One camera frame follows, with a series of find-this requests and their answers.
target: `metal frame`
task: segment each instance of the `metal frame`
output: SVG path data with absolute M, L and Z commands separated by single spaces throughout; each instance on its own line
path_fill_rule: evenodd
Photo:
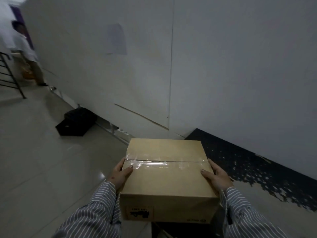
M 23 99 L 26 99 L 26 97 L 24 96 L 24 94 L 23 94 L 23 92 L 22 92 L 22 90 L 21 90 L 21 88 L 20 88 L 20 85 L 18 84 L 18 82 L 16 81 L 15 77 L 13 76 L 13 74 L 12 74 L 12 72 L 11 72 L 11 69 L 9 68 L 9 66 L 8 66 L 8 64 L 7 64 L 7 62 L 6 62 L 6 60 L 5 60 L 4 57 L 3 57 L 3 55 L 7 56 L 7 59 L 9 59 L 9 60 L 11 60 L 11 58 L 10 58 L 10 56 L 9 56 L 8 54 L 0 52 L 0 62 L 4 63 L 4 66 L 3 66 L 3 65 L 0 65 L 0 66 L 6 68 L 6 69 L 8 70 L 8 72 L 9 72 L 9 74 L 2 73 L 2 72 L 0 72 L 0 74 L 4 74 L 4 75 L 11 76 L 13 82 L 6 81 L 6 80 L 2 80 L 2 79 L 0 79 L 0 81 L 1 81 L 1 82 L 13 83 L 13 84 L 16 85 L 16 87 L 4 85 L 4 84 L 0 84 L 0 86 L 5 86 L 5 87 L 8 87 L 8 88 L 16 88 L 16 89 L 18 89 L 19 92 L 21 93 L 22 98 L 23 98 Z

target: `shoe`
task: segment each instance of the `shoe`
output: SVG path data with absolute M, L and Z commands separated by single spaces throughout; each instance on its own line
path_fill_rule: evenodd
M 39 83 L 38 86 L 44 86 L 44 87 L 46 87 L 46 86 L 48 86 L 48 85 L 44 82 L 44 83 Z

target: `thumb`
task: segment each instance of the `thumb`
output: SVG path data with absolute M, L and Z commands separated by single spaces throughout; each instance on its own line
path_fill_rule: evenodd
M 133 171 L 133 165 L 130 165 L 128 168 L 125 168 L 125 169 L 124 169 L 123 171 L 121 171 L 121 172 L 122 172 L 122 174 L 123 174 L 124 176 L 127 176 L 127 175 L 131 174 L 132 171 Z
M 200 172 L 201 172 L 201 174 L 204 176 L 204 177 L 206 177 L 206 178 L 208 178 L 208 179 L 210 179 L 210 180 L 214 180 L 215 179 L 215 174 L 214 173 L 212 173 L 212 172 L 208 172 L 208 171 L 206 171 L 206 170 L 204 170 L 204 169 L 202 169 L 202 170 L 200 170 Z

